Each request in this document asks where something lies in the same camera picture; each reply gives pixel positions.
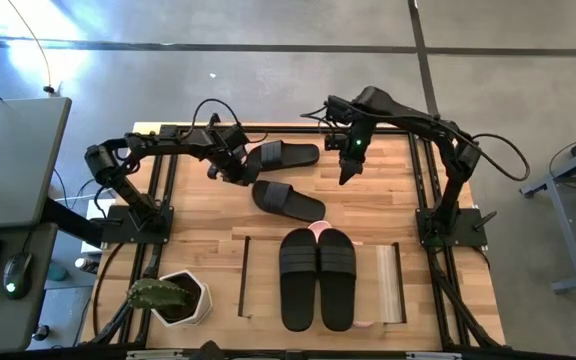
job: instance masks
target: computer mouse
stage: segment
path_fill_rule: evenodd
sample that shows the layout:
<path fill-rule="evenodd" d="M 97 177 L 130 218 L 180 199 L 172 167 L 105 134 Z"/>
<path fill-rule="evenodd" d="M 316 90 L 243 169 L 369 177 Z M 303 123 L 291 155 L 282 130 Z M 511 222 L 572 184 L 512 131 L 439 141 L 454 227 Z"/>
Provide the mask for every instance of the computer mouse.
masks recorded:
<path fill-rule="evenodd" d="M 4 293 L 9 299 L 19 300 L 30 290 L 30 261 L 32 254 L 20 252 L 8 259 L 4 267 Z"/>

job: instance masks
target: concrete floor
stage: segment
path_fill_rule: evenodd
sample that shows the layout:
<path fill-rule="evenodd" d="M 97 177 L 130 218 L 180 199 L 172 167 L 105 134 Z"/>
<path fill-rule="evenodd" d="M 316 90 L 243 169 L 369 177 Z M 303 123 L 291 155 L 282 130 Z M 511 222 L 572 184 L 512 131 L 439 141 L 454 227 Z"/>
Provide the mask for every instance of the concrete floor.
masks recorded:
<path fill-rule="evenodd" d="M 249 122 L 295 121 L 299 113 L 317 108 L 328 94 L 353 97 L 366 85 L 382 87 L 398 101 L 426 110 L 417 55 L 375 53 L 383 51 L 374 48 L 390 47 L 395 52 L 395 47 L 415 46 L 406 0 L 15 3 L 40 38 L 122 43 L 128 49 L 47 50 L 53 85 L 73 99 L 57 164 L 69 195 L 90 178 L 83 162 L 88 145 L 121 136 L 135 121 L 187 121 L 206 97 L 227 101 Z M 426 46 L 576 49 L 576 0 L 417 3 Z M 0 39 L 27 36 L 7 2 L 0 1 Z M 372 48 L 365 48 L 371 53 L 364 54 L 349 53 L 357 51 L 350 48 L 337 53 L 281 48 L 143 51 L 142 43 Z M 0 95 L 44 96 L 41 87 L 47 77 L 34 43 L 8 44 L 0 47 Z M 91 43 L 70 45 L 82 44 L 92 48 Z M 154 48 L 165 50 L 164 45 Z M 510 138 L 528 157 L 533 169 L 530 179 L 535 180 L 545 173 L 559 148 L 576 140 L 576 56 L 529 54 L 430 55 L 429 70 L 443 117 L 473 134 L 493 132 Z M 203 116 L 211 110 L 206 109 Z M 521 171 L 518 159 L 503 144 L 485 140 L 482 147 L 515 173 Z M 543 195 L 523 199 L 517 192 L 520 184 L 483 160 L 471 183 L 479 206 L 499 212 L 486 231 L 508 344 L 576 355 L 576 291 L 554 295 L 550 290 L 551 282 L 571 277 L 573 269 L 549 199 Z M 83 203 L 80 206 L 77 210 L 83 212 Z M 83 297 L 66 291 L 59 301 L 49 302 L 47 297 L 42 321 L 78 324 L 80 313 L 75 309 L 50 310 L 73 299 Z M 81 310 L 83 302 L 77 304 Z M 68 328 L 76 331 L 75 326 Z M 71 336 L 63 339 L 62 345 L 72 342 Z"/>

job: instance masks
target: wooden tabletop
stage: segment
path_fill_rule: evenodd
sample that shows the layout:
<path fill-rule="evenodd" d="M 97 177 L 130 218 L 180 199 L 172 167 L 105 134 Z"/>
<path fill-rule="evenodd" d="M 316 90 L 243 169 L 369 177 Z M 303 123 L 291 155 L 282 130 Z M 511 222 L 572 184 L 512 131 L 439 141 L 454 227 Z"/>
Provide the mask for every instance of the wooden tabletop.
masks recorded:
<path fill-rule="evenodd" d="M 135 132 L 159 131 L 162 123 L 136 123 Z M 251 134 L 256 139 L 258 134 Z M 408 138 L 375 135 L 367 151 L 364 173 L 339 186 L 338 153 L 323 150 L 319 134 L 271 134 L 266 141 L 313 143 L 320 147 L 319 162 L 313 166 L 262 173 L 261 180 L 289 183 L 296 191 L 326 204 L 325 220 L 344 231 L 357 251 L 357 294 L 355 320 L 368 327 L 353 327 L 335 333 L 327 330 L 315 302 L 315 320 L 305 332 L 286 330 L 279 310 L 278 249 L 283 237 L 308 224 L 272 215 L 257 208 L 251 187 L 240 187 L 206 177 L 209 164 L 180 156 L 172 206 L 175 217 L 170 242 L 164 246 L 159 275 L 188 269 L 209 287 L 213 309 L 197 326 L 164 327 L 151 317 L 149 348 L 198 348 L 208 340 L 224 349 L 309 349 L 309 350 L 438 350 L 440 349 L 434 300 L 426 254 L 419 245 L 414 220 L 418 207 Z M 424 176 L 425 159 L 422 167 Z M 141 170 L 130 180 L 146 192 L 152 158 L 142 160 Z M 445 185 L 443 167 L 437 164 Z M 167 159 L 162 166 L 157 198 L 161 199 Z M 427 198 L 432 204 L 429 186 Z M 460 205 L 472 205 L 470 187 L 465 186 Z M 244 315 L 238 317 L 244 238 L 251 237 Z M 385 256 L 393 242 L 399 243 L 400 264 Z M 480 324 L 498 342 L 504 342 L 493 286 L 485 261 L 469 248 L 455 248 L 455 261 L 462 297 Z M 100 291 L 100 327 L 112 317 L 124 299 L 133 265 L 135 246 L 126 245 L 110 264 Z M 401 266 L 405 320 L 399 297 L 390 296 L 391 278 L 384 267 Z M 446 300 L 449 325 L 457 339 L 454 315 Z M 92 338 L 92 311 L 88 312 L 82 340 Z M 133 318 L 134 336 L 140 319 Z"/>

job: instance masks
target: cactus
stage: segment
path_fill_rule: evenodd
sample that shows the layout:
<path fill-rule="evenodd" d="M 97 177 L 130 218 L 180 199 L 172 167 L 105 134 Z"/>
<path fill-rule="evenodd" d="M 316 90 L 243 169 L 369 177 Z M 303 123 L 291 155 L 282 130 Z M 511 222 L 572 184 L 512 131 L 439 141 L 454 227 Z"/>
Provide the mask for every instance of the cactus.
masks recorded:
<path fill-rule="evenodd" d="M 167 280 L 140 279 L 128 291 L 128 303 L 137 309 L 185 306 L 188 291 Z"/>

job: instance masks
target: white plant pot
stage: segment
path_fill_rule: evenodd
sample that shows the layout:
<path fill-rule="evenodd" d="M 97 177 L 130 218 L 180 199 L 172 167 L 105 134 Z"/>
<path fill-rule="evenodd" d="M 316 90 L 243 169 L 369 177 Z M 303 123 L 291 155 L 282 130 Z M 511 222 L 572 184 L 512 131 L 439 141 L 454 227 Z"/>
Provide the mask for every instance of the white plant pot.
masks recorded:
<path fill-rule="evenodd" d="M 189 316 L 183 320 L 179 320 L 174 323 L 166 321 L 166 319 L 164 319 L 164 317 L 161 316 L 161 314 L 159 314 L 157 309 L 152 309 L 151 311 L 153 312 L 153 314 L 155 314 L 155 316 L 159 319 L 159 321 L 161 321 L 167 327 L 181 324 L 198 325 L 212 309 L 212 297 L 210 296 L 210 289 L 208 288 L 208 285 L 199 281 L 190 271 L 188 270 L 178 271 L 176 273 L 162 276 L 159 278 L 159 280 L 166 280 L 168 278 L 175 277 L 181 274 L 186 274 L 190 276 L 195 281 L 195 283 L 199 285 L 199 288 L 201 289 L 201 294 L 199 295 L 199 302 L 197 304 L 197 309 L 192 314 L 192 316 Z"/>

